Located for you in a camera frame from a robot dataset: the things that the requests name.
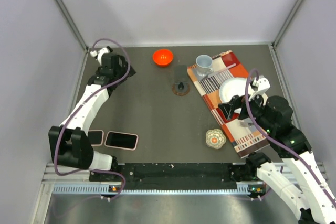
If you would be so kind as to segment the phone with pink case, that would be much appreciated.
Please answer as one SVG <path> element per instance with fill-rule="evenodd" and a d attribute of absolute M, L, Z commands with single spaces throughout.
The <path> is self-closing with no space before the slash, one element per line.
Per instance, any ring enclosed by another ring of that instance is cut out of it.
<path fill-rule="evenodd" d="M 131 133 L 110 131 L 105 139 L 105 147 L 133 151 L 138 145 L 139 136 Z"/>

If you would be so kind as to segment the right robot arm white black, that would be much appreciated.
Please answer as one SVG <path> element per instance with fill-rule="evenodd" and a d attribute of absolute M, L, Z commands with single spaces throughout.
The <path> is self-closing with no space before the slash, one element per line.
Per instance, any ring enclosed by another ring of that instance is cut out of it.
<path fill-rule="evenodd" d="M 270 146 L 294 175 L 294 184 L 277 170 L 263 153 L 251 153 L 246 159 L 245 174 L 260 179 L 290 208 L 299 223 L 335 223 L 335 196 L 321 174 L 306 136 L 291 120 L 293 110 L 280 96 L 264 100 L 257 95 L 249 102 L 235 95 L 219 109 L 225 119 L 241 109 L 239 119 L 250 118 Z"/>

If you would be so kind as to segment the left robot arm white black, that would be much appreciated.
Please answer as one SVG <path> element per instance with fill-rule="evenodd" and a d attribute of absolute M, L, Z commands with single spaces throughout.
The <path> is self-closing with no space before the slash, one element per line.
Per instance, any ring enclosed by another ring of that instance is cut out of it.
<path fill-rule="evenodd" d="M 96 59 L 99 67 L 88 79 L 74 110 L 48 132 L 50 152 L 55 169 L 61 165 L 75 170 L 100 170 L 107 180 L 114 180 L 119 174 L 116 158 L 95 151 L 88 132 L 102 105 L 135 70 L 127 57 L 107 48 Z"/>

